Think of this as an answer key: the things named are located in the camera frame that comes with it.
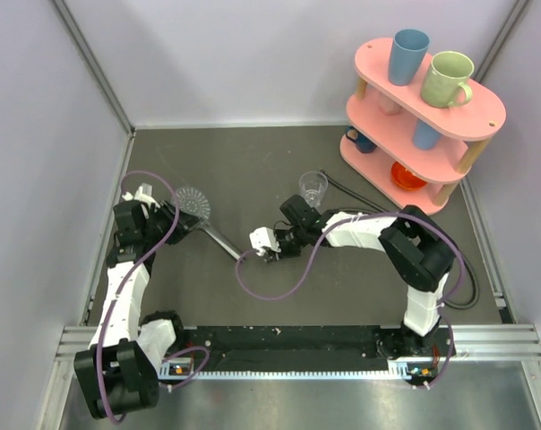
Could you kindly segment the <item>grey shower head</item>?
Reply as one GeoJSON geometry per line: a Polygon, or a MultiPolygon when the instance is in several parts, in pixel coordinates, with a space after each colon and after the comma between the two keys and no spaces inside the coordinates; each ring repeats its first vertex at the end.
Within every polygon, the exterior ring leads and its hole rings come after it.
{"type": "Polygon", "coordinates": [[[191,230],[206,233],[231,258],[238,261],[242,252],[223,233],[213,227],[210,222],[211,206],[205,194],[191,186],[183,186],[176,190],[176,200],[180,210],[198,219],[191,230]]]}

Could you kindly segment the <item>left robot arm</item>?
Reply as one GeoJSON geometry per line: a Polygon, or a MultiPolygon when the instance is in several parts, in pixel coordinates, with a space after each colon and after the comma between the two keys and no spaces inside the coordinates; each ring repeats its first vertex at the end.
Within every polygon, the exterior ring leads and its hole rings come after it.
{"type": "Polygon", "coordinates": [[[132,199],[113,212],[116,232],[106,259],[101,318],[89,346],[75,354],[73,370],[90,415],[118,425],[127,414],[157,405],[163,360],[186,347],[176,312],[142,317],[141,308],[156,252],[178,244],[200,220],[166,201],[132,199]]]}

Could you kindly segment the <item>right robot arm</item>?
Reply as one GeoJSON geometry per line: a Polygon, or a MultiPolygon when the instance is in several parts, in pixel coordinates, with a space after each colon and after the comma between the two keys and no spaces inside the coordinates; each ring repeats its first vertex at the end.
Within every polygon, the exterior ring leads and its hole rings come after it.
{"type": "Polygon", "coordinates": [[[464,263],[453,240],[415,205],[398,212],[366,214],[358,210],[320,212],[294,195],[280,207],[285,228],[257,228],[249,236],[267,262],[298,257],[303,248],[353,247],[385,253],[407,285],[400,329],[377,343],[386,357],[430,353],[444,305],[443,291],[455,263],[464,263]]]}

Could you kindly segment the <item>clear plastic cup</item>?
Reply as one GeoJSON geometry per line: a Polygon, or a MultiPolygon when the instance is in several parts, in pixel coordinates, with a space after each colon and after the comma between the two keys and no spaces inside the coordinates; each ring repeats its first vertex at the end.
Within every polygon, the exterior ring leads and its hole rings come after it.
{"type": "Polygon", "coordinates": [[[328,188],[328,178],[321,172],[309,171],[300,176],[299,194],[312,208],[318,208],[328,188]]]}

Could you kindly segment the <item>dark blue mug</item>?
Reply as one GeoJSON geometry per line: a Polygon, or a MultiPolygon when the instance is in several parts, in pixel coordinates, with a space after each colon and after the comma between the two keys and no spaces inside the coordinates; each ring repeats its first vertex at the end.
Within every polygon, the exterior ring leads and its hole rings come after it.
{"type": "Polygon", "coordinates": [[[345,137],[355,144],[356,149],[363,154],[372,153],[377,149],[376,144],[354,126],[349,126],[345,131],[345,137]]]}

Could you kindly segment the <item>orange bowl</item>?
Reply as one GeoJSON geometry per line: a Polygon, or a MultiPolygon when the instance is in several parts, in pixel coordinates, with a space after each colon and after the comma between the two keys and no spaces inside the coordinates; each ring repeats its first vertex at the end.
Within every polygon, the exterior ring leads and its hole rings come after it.
{"type": "Polygon", "coordinates": [[[399,162],[391,166],[391,180],[398,188],[408,192],[415,192],[427,185],[424,179],[413,174],[399,162]]]}

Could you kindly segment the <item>pink three-tier shelf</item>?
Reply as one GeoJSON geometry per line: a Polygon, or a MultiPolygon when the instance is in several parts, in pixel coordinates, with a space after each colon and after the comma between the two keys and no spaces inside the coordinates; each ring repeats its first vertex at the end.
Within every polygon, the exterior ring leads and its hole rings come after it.
{"type": "Polygon", "coordinates": [[[432,107],[421,97],[431,55],[406,86],[389,79],[392,40],[372,39],[355,54],[356,91],[347,102],[350,130],[341,157],[399,207],[440,211],[506,120],[501,99],[472,79],[456,105],[432,107]]]}

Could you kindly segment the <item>pink cup middle shelf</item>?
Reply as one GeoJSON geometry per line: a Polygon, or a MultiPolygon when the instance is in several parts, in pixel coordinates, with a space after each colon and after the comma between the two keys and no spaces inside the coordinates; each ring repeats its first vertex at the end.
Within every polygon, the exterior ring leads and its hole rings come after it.
{"type": "Polygon", "coordinates": [[[378,95],[378,108],[386,116],[398,115],[402,110],[402,106],[399,103],[397,103],[393,99],[390,99],[388,96],[384,95],[381,92],[378,95]]]}

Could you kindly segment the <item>blue cup middle shelf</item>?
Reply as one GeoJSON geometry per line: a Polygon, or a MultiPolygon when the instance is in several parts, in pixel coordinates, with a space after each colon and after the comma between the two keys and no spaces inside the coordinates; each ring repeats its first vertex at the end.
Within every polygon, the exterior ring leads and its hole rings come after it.
{"type": "Polygon", "coordinates": [[[424,121],[418,120],[412,137],[415,147],[422,151],[429,151],[435,147],[442,135],[424,121]]]}

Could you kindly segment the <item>green mug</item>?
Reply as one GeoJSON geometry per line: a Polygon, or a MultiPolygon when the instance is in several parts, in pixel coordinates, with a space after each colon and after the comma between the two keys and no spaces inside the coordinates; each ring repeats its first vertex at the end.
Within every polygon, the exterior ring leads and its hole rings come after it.
{"type": "Polygon", "coordinates": [[[475,71],[473,61],[460,52],[442,51],[433,56],[421,88],[421,99],[433,108],[460,107],[473,98],[468,85],[475,71]]]}

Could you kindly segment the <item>blue tumbler on top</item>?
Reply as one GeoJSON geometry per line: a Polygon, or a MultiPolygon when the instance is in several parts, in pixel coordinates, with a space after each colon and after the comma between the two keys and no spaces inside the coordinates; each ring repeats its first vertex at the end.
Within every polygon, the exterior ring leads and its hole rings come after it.
{"type": "Polygon", "coordinates": [[[398,31],[392,41],[388,79],[396,86],[407,86],[415,77],[430,44],[428,35],[415,29],[398,31]]]}

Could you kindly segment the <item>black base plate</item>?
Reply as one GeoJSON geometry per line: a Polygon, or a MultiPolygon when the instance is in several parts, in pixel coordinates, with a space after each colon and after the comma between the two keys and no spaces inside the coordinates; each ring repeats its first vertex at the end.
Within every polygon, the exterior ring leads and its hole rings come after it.
{"type": "Polygon", "coordinates": [[[212,372],[385,371],[373,326],[198,326],[185,344],[210,350],[212,372]]]}

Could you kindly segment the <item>aluminium rail frame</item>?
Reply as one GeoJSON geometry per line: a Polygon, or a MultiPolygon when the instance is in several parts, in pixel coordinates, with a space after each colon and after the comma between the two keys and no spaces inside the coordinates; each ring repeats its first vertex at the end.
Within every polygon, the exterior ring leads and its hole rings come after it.
{"type": "Polygon", "coordinates": [[[185,329],[174,388],[125,429],[541,429],[531,324],[449,325],[411,353],[394,325],[185,329]]]}

